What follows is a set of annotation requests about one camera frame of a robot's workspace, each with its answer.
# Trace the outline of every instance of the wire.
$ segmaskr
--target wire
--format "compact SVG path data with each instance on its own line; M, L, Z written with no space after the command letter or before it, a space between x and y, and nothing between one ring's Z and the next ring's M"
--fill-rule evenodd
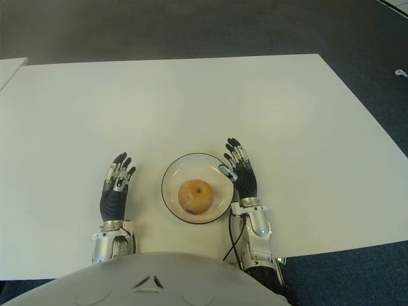
M235 258L237 259L237 264L240 270L242 270L242 265L240 261L240 257L238 256L237 248L235 247L234 238L232 237L232 230L231 230L231 219L232 219L232 210L229 211L229 220L228 220L228 231L229 231L229 239L231 239L232 249L235 253Z
M225 254L224 258L222 259L222 261L225 261L225 259L227 259L228 255L230 255L230 252L233 250L234 246L237 245L238 241L240 240L242 233L244 232L244 228L245 228L245 220L242 223L242 228L241 228L241 232L240 235L238 236L238 238L235 240L234 244L231 246L231 248L228 250L227 254Z

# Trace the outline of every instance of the apple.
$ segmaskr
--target apple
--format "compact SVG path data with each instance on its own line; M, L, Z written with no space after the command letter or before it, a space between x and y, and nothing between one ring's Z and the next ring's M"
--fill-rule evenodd
M178 202L189 214L198 215L206 212L214 197L210 184L203 180L188 180L178 190Z

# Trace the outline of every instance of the white table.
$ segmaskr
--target white table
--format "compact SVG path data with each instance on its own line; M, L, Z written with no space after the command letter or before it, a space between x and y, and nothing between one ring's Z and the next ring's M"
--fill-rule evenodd
M0 59L0 91L11 80L17 70L26 63L27 58L18 59Z
M276 257L408 239L407 158L318 55L25 66L0 103L0 278L90 265L105 172L136 161L127 198L140 250L222 258L226 215L184 223L163 204L167 166L247 149Z

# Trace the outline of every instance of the white plate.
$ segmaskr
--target white plate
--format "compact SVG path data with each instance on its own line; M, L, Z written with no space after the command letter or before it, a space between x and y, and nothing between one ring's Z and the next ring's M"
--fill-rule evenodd
M193 224L212 222L227 211L234 194L234 187L219 170L223 164L218 158L204 153L192 153L176 159L164 173L161 182L161 194L170 212L179 219ZM193 179L209 183L214 192L211 207L199 215L188 214L179 204L180 186Z

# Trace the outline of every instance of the dark carpet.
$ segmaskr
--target dark carpet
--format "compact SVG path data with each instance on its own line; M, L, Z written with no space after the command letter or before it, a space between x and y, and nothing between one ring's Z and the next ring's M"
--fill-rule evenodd
M319 53L408 155L408 20L375 0L1 0L29 64ZM408 305L408 243L288 259L300 305ZM7 282L0 301L37 282Z

